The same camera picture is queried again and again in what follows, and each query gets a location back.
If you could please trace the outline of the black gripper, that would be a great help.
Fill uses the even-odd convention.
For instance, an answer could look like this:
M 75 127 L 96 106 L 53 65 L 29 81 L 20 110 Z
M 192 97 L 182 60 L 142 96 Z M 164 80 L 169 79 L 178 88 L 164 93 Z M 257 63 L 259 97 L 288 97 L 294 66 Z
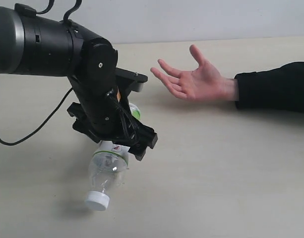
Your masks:
M 123 103 L 126 110 L 123 113 L 125 126 L 118 123 L 109 134 L 96 132 L 87 118 L 82 106 L 79 103 L 72 103 L 67 109 L 71 117 L 75 117 L 72 128 L 89 137 L 95 143 L 101 141 L 112 141 L 116 144 L 129 147 L 129 153 L 133 154 L 136 160 L 141 161 L 147 148 L 153 149 L 158 140 L 155 130 L 140 122 L 140 110 L 132 103 Z

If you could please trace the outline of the black sleeved forearm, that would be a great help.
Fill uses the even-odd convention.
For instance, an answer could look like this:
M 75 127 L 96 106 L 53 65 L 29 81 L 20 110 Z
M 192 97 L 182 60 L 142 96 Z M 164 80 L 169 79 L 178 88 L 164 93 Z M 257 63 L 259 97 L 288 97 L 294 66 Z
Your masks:
M 304 61 L 268 71 L 240 73 L 235 80 L 238 110 L 272 109 L 304 113 Z

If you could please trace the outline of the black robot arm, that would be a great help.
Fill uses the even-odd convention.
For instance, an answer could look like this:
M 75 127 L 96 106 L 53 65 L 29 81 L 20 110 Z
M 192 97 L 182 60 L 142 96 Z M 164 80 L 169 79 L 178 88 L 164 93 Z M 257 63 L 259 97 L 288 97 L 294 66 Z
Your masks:
M 118 52 L 100 35 L 73 22 L 44 18 L 24 4 L 0 6 L 0 74 L 66 77 L 78 103 L 67 109 L 73 129 L 92 141 L 127 146 L 141 161 L 154 148 L 157 133 L 130 111 L 128 96 L 140 92 L 146 75 L 118 68 Z

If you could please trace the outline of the person's open bare hand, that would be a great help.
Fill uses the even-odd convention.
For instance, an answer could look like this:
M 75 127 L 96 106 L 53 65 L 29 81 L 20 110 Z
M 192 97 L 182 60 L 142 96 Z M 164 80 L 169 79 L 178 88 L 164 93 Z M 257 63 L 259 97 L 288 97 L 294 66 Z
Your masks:
M 196 45 L 191 45 L 189 52 L 198 63 L 195 70 L 178 70 L 159 59 L 158 64 L 163 72 L 155 67 L 150 71 L 178 99 L 194 102 L 235 102 L 239 99 L 238 83 L 235 79 L 223 77 Z

